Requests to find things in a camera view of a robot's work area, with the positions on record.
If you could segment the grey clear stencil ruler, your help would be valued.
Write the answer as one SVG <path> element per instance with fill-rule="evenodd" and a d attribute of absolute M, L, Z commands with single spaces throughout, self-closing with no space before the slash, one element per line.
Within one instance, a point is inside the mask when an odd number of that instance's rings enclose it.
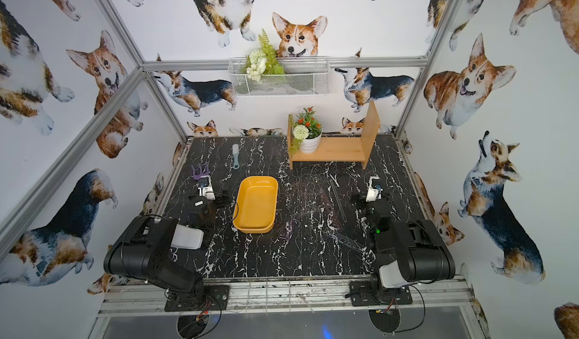
<path fill-rule="evenodd" d="M 337 242 L 341 246 L 345 246 L 351 250 L 354 250 L 358 253 L 363 254 L 365 252 L 366 247 L 364 245 L 359 244 L 358 242 L 332 230 L 325 230 L 323 232 L 325 236 L 332 239 L 334 242 Z"/>

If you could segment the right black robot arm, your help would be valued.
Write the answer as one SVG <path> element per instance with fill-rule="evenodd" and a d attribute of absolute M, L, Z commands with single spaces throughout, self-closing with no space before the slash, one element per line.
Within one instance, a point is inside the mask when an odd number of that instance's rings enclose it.
<path fill-rule="evenodd" d="M 375 256 L 369 288 L 355 295 L 377 304 L 410 304 L 409 286 L 455 277 L 454 259 L 431 221 L 395 218 L 394 203 L 385 198 L 367 201 L 355 194 L 351 203 L 368 221 L 367 243 Z"/>

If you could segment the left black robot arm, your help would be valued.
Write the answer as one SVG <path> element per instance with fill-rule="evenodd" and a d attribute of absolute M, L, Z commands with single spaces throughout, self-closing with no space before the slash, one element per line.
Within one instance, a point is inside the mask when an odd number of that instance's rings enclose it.
<path fill-rule="evenodd" d="M 174 262 L 170 250 L 198 250 L 203 241 L 203 230 L 180 224 L 177 218 L 140 215 L 107 252 L 103 268 L 110 275 L 152 283 L 175 301 L 197 304 L 205 299 L 203 279 Z"/>

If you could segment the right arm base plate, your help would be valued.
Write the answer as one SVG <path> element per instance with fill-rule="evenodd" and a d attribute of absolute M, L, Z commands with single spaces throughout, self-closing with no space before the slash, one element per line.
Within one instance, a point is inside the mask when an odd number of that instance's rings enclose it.
<path fill-rule="evenodd" d="M 385 289 L 370 281 L 351 281 L 345 299 L 354 307 L 388 306 L 389 304 L 410 305 L 413 298 L 408 287 Z"/>

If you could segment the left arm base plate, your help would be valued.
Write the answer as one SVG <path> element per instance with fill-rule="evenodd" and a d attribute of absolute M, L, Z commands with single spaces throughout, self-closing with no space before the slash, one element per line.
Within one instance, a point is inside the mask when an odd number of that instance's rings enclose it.
<path fill-rule="evenodd" d="M 177 293 L 166 291 L 165 312 L 185 312 L 185 311 L 223 311 L 227 308 L 230 286 L 210 285 L 205 286 L 200 292 Z"/>

